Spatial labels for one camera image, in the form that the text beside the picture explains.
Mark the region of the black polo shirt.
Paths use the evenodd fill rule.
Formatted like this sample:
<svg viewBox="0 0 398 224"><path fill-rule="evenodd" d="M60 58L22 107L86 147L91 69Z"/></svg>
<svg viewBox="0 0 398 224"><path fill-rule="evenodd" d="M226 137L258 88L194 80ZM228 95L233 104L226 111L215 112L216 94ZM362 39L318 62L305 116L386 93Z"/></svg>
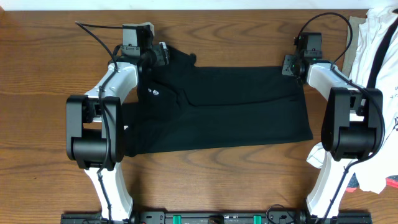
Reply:
<svg viewBox="0 0 398 224"><path fill-rule="evenodd" d="M170 49L124 105L126 150L138 154L308 141L302 86L280 67L197 67Z"/></svg>

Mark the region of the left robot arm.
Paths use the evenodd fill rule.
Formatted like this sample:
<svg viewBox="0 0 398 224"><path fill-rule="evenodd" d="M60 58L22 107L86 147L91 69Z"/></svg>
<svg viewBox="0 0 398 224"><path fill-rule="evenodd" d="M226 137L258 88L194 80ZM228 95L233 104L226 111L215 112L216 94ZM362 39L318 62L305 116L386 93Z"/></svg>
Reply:
<svg viewBox="0 0 398 224"><path fill-rule="evenodd" d="M67 155L91 179L102 210L63 214L62 223L137 223L134 201L124 181L121 161L126 149L122 104L152 67L167 65L169 50L161 42L145 52L121 47L121 56L108 65L99 83L66 102Z"/></svg>

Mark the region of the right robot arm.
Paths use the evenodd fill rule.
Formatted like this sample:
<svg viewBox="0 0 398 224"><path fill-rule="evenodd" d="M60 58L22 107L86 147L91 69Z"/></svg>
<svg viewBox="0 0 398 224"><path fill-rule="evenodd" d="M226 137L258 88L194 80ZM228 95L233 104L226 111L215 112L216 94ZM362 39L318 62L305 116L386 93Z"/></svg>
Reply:
<svg viewBox="0 0 398 224"><path fill-rule="evenodd" d="M359 223L359 215L340 215L339 206L354 167L372 159L385 136L382 93L364 88L329 61L286 55L282 74L308 84L326 100L321 130L324 160L313 190L305 199L302 223Z"/></svg>

